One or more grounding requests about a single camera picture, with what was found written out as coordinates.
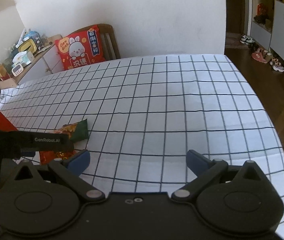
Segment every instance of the bottle with amber liquid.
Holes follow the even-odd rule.
[[[2,63],[0,63],[0,79],[2,81],[7,80],[11,78],[10,75],[8,74],[8,72],[6,71],[5,67],[3,66]]]

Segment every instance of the rabbit ear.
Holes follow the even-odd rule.
[[[75,42],[75,39],[74,38],[70,38],[69,39],[69,44],[72,44],[72,43],[74,43]]]

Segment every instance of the triangular cutout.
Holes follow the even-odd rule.
[[[15,180],[22,180],[22,179],[32,179],[32,173],[27,166],[21,168],[19,174],[15,177]]]
[[[253,179],[253,180],[261,180],[259,175],[257,174],[257,172],[255,171],[254,168],[252,167],[249,167],[247,169],[247,171],[245,172],[244,176],[243,176],[244,179]]]

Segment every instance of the cartoon rabbit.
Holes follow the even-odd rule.
[[[73,60],[75,60],[79,56],[81,57],[85,56],[85,53],[84,53],[85,48],[82,45],[82,43],[80,43],[80,36],[76,36],[75,39],[70,38],[69,43],[70,43],[69,55],[72,57]]]

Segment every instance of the brown door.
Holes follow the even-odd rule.
[[[245,0],[226,0],[226,32],[243,33]]]

